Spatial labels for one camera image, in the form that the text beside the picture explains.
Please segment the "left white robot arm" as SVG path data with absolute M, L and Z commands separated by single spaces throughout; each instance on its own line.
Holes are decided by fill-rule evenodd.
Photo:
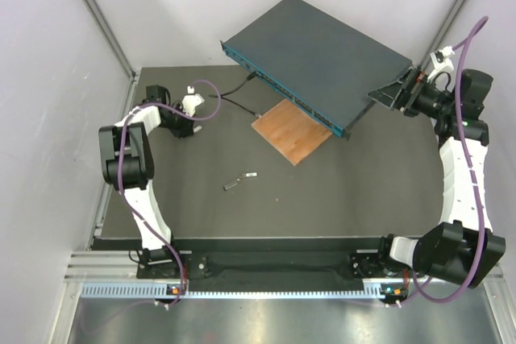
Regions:
M 155 165 L 148 136 L 159 127 L 179 139 L 194 135 L 201 127 L 195 126 L 192 118 L 203 103 L 204 98 L 193 86 L 174 102 L 164 86 L 150 85 L 146 98 L 126 117 L 98 131 L 103 179 L 123 194 L 140 232 L 139 265 L 148 268 L 155 264 L 168 277 L 181 271 L 183 258 L 167 248 L 173 242 L 173 233 L 154 193 Z

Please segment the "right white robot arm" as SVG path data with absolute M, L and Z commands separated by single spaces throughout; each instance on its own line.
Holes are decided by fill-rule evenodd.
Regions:
M 484 163 L 489 127 L 480 119 L 493 78 L 474 69 L 460 74 L 459 90 L 440 90 L 418 68 L 375 89 L 375 102 L 405 116 L 435 120 L 443 167 L 443 208 L 439 224 L 420 238 L 381 238 L 376 264 L 386 276 L 403 269 L 469 288 L 477 287 L 506 251 L 493 233 L 485 208 Z

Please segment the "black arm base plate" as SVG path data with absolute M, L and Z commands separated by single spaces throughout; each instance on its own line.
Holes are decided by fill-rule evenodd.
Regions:
M 357 290 L 368 279 L 399 279 L 410 270 L 390 263 L 385 237 L 177 238 L 173 260 L 139 265 L 138 238 L 97 238 L 94 251 L 126 251 L 139 280 L 176 280 L 181 292 Z

